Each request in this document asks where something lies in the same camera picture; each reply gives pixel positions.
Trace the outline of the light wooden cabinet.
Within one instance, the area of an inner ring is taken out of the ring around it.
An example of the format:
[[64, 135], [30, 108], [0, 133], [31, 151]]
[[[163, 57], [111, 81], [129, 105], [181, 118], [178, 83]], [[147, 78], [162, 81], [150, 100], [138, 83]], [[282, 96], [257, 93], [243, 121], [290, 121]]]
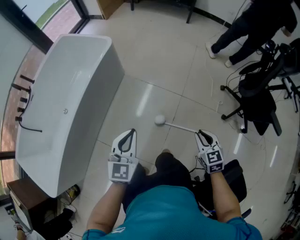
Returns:
[[97, 0], [103, 19], [109, 19], [109, 17], [126, 1], [127, 0]]

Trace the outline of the person's teal shirt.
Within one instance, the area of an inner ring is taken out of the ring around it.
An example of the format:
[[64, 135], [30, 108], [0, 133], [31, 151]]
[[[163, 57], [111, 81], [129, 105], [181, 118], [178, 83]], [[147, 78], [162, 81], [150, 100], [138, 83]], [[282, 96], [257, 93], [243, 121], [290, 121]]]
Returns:
[[243, 218], [222, 223], [204, 216], [185, 187], [158, 186], [138, 195], [124, 223], [105, 233], [86, 230], [82, 240], [263, 240]]

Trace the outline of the black mesh office chair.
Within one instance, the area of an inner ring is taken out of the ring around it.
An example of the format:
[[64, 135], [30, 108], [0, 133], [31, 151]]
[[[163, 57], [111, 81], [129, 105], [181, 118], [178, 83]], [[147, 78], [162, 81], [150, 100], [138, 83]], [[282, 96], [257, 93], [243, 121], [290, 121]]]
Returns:
[[272, 125], [277, 136], [282, 128], [276, 115], [276, 103], [271, 94], [274, 90], [285, 90], [288, 98], [293, 98], [296, 108], [300, 107], [300, 85], [291, 80], [291, 76], [300, 74], [300, 38], [290, 44], [276, 45], [267, 42], [260, 61], [244, 67], [239, 75], [243, 77], [237, 86], [238, 91], [229, 86], [220, 86], [227, 90], [239, 103], [239, 107], [222, 120], [239, 115], [244, 119], [242, 133], [247, 133], [248, 122], [252, 122], [259, 135], [264, 135]]

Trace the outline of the white bathtub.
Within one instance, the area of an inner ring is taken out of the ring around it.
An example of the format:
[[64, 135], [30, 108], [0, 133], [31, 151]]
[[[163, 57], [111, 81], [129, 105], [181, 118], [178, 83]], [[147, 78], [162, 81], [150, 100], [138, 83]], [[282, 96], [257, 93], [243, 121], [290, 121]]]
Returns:
[[107, 36], [61, 35], [44, 57], [18, 128], [15, 158], [50, 197], [85, 177], [123, 77]]

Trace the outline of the person's black trousers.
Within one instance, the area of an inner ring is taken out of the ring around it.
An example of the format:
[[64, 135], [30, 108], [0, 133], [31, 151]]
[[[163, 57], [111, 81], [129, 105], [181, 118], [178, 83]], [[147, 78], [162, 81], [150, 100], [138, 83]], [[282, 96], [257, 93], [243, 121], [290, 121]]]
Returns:
[[147, 175], [138, 164], [122, 200], [126, 216], [149, 212], [198, 212], [188, 169], [170, 152], [161, 153], [155, 167], [156, 172]]

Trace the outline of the black faucet spout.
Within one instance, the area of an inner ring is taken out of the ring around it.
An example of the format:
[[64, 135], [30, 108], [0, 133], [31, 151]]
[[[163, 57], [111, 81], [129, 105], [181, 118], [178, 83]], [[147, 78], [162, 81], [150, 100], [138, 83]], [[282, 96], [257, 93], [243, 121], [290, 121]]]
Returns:
[[31, 93], [31, 88], [30, 87], [29, 88], [25, 88], [25, 87], [22, 87], [22, 86], [20, 86], [18, 84], [15, 84], [15, 83], [12, 83], [11, 87], [14, 88], [14, 89], [16, 89], [16, 90], [19, 90], [19, 91], [25, 91], [27, 93]]

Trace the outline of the brown wooden cabinet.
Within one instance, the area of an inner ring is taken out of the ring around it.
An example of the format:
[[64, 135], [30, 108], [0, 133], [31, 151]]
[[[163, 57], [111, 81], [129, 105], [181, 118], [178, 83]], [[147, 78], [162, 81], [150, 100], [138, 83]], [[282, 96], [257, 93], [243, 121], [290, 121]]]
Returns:
[[46, 194], [31, 178], [11, 181], [7, 187], [15, 212], [27, 229], [37, 230], [48, 215], [55, 215], [57, 200]]

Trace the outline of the white long-handled brush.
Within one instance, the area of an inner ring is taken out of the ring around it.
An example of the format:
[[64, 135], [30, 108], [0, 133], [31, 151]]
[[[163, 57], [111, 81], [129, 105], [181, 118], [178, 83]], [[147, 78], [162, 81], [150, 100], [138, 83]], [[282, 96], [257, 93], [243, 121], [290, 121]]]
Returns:
[[157, 126], [161, 126], [161, 127], [164, 126], [164, 125], [167, 125], [167, 126], [178, 128], [178, 129], [185, 130], [185, 131], [188, 131], [188, 132], [196, 133], [196, 130], [189, 129], [189, 128], [186, 128], [186, 127], [181, 127], [181, 126], [174, 125], [172, 123], [166, 122], [166, 118], [163, 115], [157, 115], [155, 117], [155, 124]]

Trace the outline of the black equipment stand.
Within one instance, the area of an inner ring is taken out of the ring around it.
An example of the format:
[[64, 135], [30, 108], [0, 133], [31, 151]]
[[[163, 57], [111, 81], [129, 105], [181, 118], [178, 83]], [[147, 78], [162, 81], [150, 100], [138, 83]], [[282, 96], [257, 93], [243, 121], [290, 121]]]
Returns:
[[292, 237], [300, 229], [300, 184], [292, 181], [292, 189], [286, 193], [284, 204], [291, 200], [291, 206], [288, 209], [288, 216], [284, 221], [282, 229]]

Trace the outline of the person's left forearm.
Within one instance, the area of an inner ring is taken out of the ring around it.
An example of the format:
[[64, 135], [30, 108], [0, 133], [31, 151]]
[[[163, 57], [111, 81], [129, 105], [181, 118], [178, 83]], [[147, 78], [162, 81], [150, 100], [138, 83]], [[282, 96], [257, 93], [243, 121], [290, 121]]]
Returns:
[[104, 233], [112, 231], [120, 212], [126, 188], [126, 184], [115, 182], [111, 184], [107, 192], [93, 208], [86, 230], [95, 229]]

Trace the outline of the black window frame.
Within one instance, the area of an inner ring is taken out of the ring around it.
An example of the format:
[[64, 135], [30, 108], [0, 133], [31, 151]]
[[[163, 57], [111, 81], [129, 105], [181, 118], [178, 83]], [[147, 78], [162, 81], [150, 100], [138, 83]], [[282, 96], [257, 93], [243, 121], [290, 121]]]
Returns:
[[[89, 22], [90, 16], [83, 0], [70, 0], [81, 17], [70, 33], [79, 33]], [[0, 15], [22, 33], [35, 47], [47, 53], [53, 41], [14, 3], [13, 0], [0, 0]]]

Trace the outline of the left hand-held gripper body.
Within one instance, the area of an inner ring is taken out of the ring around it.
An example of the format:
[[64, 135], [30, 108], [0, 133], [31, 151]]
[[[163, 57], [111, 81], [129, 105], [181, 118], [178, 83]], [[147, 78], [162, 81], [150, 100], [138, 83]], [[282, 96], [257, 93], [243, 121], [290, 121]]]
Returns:
[[111, 182], [129, 183], [135, 173], [139, 160], [133, 156], [110, 153], [108, 177]]

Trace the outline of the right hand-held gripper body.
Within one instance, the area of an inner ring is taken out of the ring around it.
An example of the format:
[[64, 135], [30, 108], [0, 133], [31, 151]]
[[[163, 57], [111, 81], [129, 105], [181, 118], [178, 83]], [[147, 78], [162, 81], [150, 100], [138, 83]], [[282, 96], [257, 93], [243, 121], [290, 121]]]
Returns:
[[219, 145], [214, 145], [199, 152], [198, 157], [202, 167], [208, 174], [223, 170], [223, 153]]

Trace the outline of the black swivel chair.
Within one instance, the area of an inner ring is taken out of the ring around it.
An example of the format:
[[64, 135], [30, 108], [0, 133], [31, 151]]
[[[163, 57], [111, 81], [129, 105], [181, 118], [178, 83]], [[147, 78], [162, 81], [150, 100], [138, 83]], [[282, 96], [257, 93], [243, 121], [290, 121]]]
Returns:
[[[243, 175], [243, 170], [238, 162], [234, 159], [225, 165], [222, 170], [229, 187], [236, 195], [238, 201], [241, 203], [247, 196], [247, 188]], [[204, 179], [199, 176], [192, 177], [193, 192], [200, 206], [203, 215], [216, 220], [216, 212], [213, 203], [213, 191], [208, 173], [204, 174]]]

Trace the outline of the person's right forearm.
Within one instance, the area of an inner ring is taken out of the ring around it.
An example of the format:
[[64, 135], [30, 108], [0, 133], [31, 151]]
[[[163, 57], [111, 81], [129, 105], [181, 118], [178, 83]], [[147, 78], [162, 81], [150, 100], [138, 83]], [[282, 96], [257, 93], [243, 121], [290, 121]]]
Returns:
[[217, 220], [226, 223], [241, 217], [240, 203], [221, 172], [210, 174]]

